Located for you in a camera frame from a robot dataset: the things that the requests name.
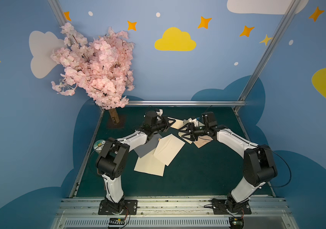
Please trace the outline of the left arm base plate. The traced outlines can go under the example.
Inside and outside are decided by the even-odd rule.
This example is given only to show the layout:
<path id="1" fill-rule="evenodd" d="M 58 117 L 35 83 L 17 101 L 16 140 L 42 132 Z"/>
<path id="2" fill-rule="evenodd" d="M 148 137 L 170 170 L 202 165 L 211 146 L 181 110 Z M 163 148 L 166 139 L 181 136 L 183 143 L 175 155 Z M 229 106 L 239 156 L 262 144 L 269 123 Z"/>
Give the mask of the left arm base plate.
<path id="1" fill-rule="evenodd" d="M 108 199 L 100 202 L 98 215 L 136 215 L 138 200 L 121 199 L 118 203 L 114 203 Z"/>

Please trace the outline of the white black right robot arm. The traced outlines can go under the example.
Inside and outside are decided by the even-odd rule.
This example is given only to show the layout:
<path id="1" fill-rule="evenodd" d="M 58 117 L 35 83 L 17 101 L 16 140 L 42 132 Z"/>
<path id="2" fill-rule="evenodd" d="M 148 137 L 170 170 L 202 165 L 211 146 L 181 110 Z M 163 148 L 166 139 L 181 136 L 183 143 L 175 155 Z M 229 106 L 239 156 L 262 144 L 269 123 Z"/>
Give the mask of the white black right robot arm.
<path id="1" fill-rule="evenodd" d="M 248 205 L 250 196 L 265 183 L 277 177 L 278 171 L 269 146 L 258 145 L 219 125 L 213 112 L 202 114 L 202 122 L 187 121 L 178 130 L 183 139 L 197 141 L 209 136 L 235 151 L 243 159 L 243 178 L 227 195 L 226 210 L 238 213 Z"/>

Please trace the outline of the white envelope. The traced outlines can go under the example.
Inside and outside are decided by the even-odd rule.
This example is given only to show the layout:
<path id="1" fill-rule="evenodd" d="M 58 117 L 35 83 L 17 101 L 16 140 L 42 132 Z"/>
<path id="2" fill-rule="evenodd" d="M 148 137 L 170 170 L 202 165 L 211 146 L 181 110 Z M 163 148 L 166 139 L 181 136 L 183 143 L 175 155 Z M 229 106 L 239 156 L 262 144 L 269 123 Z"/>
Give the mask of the white envelope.
<path id="1" fill-rule="evenodd" d="M 169 166 L 184 145 L 184 141 L 170 134 L 159 140 L 153 155 L 166 166 Z"/>

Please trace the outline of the pink lined letter paper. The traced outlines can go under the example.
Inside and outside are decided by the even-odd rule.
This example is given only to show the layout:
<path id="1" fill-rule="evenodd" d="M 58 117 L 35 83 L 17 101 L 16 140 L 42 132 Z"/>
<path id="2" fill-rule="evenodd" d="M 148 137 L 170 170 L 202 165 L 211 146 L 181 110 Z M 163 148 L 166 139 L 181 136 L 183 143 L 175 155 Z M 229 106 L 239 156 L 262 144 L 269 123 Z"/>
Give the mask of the pink lined letter paper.
<path id="1" fill-rule="evenodd" d="M 197 148 L 201 148 L 204 145 L 210 143 L 213 140 L 210 136 L 199 136 L 198 140 L 194 142 Z"/>

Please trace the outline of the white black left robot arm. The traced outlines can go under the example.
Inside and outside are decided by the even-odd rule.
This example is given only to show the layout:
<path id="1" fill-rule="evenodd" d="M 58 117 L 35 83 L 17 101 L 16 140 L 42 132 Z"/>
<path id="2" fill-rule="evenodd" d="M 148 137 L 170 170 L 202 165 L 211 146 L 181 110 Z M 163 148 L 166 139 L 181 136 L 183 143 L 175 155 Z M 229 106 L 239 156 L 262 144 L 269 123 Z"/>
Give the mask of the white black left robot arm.
<path id="1" fill-rule="evenodd" d="M 139 146 L 147 144 L 154 135 L 166 132 L 175 119 L 163 115 L 162 109 L 148 111 L 143 123 L 132 134 L 122 138 L 108 138 L 97 146 L 99 155 L 96 160 L 97 175 L 103 178 L 106 197 L 100 203 L 99 215 L 129 214 L 125 205 L 121 175 L 126 167 L 128 154 Z"/>

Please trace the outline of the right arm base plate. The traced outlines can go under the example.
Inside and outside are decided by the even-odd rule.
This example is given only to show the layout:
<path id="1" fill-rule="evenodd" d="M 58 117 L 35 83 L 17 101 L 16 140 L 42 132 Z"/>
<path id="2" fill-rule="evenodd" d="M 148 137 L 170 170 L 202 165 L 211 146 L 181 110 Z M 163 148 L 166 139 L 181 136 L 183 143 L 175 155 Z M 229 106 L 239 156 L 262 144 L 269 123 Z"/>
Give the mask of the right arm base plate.
<path id="1" fill-rule="evenodd" d="M 248 200 L 245 200 L 244 202 L 241 203 L 237 203 L 232 199 L 213 198 L 211 200 L 211 204 L 215 215 L 225 215 L 225 214 L 251 215 L 252 214 Z"/>

